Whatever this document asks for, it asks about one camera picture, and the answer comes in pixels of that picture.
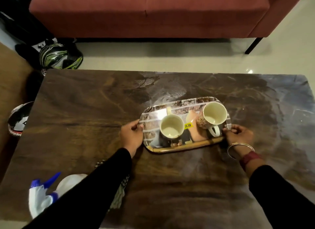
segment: black sleeve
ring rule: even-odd
[[[127,149],[119,149],[24,228],[98,229],[131,163]]]
[[[272,167],[258,167],[249,185],[274,229],[309,228],[314,224],[315,205]]]

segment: table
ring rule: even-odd
[[[120,147],[120,126],[155,104],[215,96],[233,123],[255,133],[256,151],[315,202],[314,98],[301,75],[49,70],[0,187],[0,219],[29,221],[28,188],[89,173]],[[225,145],[137,151],[122,208],[102,226],[271,228]]]

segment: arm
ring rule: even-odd
[[[97,167],[71,190],[46,208],[24,228],[72,227],[98,229],[121,181],[131,171],[131,159],[143,140],[139,120],[121,128],[123,148]]]
[[[239,125],[232,125],[231,131],[224,129],[226,139],[232,143],[252,144],[253,132]],[[251,152],[246,146],[234,146],[234,156],[243,158]],[[263,208],[273,228],[301,228],[312,225],[315,205],[300,194],[263,159],[250,160],[245,167],[249,188]]]

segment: helmet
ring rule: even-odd
[[[76,69],[83,61],[82,53],[74,43],[53,43],[39,52],[39,62],[45,69]]]
[[[34,101],[21,104],[11,111],[11,115],[8,119],[8,128],[11,135],[18,137],[21,136],[33,103]]]

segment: sofa leg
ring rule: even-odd
[[[262,40],[262,37],[258,37],[254,40],[254,42],[250,45],[250,47],[245,51],[245,54],[248,55],[252,50],[258,45],[258,43]]]

